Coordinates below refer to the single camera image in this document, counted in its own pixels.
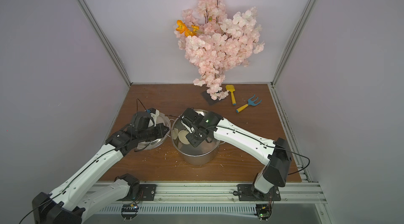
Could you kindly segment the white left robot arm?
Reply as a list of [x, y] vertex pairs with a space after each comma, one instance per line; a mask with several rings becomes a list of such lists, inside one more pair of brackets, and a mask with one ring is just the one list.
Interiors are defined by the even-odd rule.
[[117, 162], [139, 143], [163, 138], [169, 127], [158, 123], [160, 111], [149, 108], [137, 112], [129, 124], [113, 133], [100, 150], [71, 178], [50, 193], [39, 193], [32, 201], [36, 224], [82, 224], [104, 207], [118, 200], [137, 201], [142, 196], [140, 181], [130, 175], [116, 180], [92, 194], [87, 192]]

